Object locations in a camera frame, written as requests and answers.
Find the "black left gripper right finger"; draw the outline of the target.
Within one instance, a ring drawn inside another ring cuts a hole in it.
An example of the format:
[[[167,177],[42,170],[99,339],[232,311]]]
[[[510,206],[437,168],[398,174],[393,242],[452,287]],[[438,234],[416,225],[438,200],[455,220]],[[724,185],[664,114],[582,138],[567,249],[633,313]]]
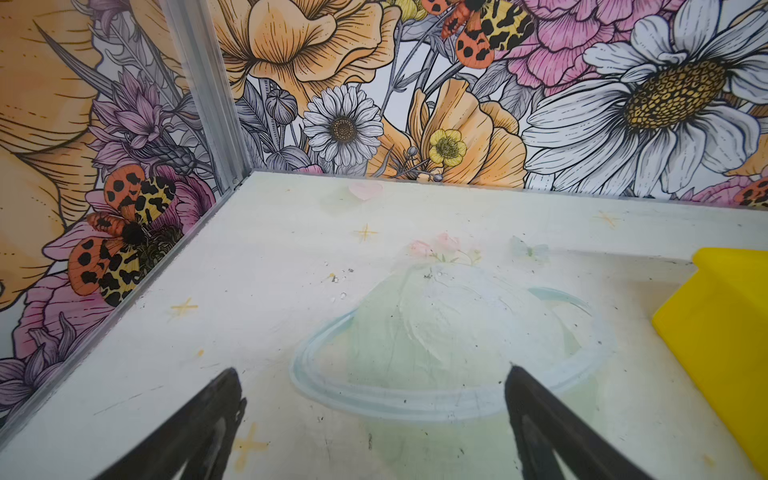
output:
[[[504,397],[525,479],[562,479],[561,463],[578,479],[651,479],[524,368],[511,368]]]

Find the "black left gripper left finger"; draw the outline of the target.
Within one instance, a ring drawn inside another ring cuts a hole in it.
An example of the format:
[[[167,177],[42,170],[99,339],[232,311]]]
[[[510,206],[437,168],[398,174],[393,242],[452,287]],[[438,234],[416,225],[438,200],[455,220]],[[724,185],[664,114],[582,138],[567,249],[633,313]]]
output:
[[[99,479],[221,479],[247,406],[233,368],[223,370]]]

